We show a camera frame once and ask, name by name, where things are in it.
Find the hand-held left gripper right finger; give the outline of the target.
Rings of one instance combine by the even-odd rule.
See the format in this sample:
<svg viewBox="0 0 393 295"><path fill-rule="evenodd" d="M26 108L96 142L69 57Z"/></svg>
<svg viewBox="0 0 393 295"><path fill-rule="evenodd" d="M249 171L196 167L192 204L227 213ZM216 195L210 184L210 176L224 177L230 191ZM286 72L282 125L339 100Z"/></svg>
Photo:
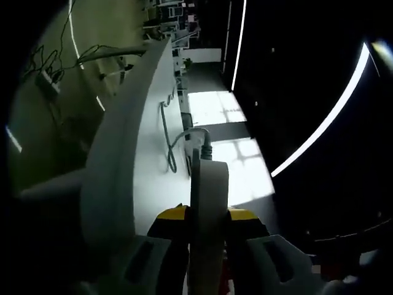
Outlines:
<svg viewBox="0 0 393 295"><path fill-rule="evenodd" d="M228 208L225 250L233 294L320 294L322 278L311 258L251 211Z"/></svg>

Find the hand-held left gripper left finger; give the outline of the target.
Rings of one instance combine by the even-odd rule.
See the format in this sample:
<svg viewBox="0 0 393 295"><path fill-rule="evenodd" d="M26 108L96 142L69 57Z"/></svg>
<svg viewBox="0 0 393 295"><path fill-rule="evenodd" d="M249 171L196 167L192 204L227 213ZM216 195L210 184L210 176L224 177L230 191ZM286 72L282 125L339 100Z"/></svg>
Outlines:
<svg viewBox="0 0 393 295"><path fill-rule="evenodd" d="M101 294L182 294L189 264L190 207L161 212L146 236L135 236L118 253Z"/></svg>

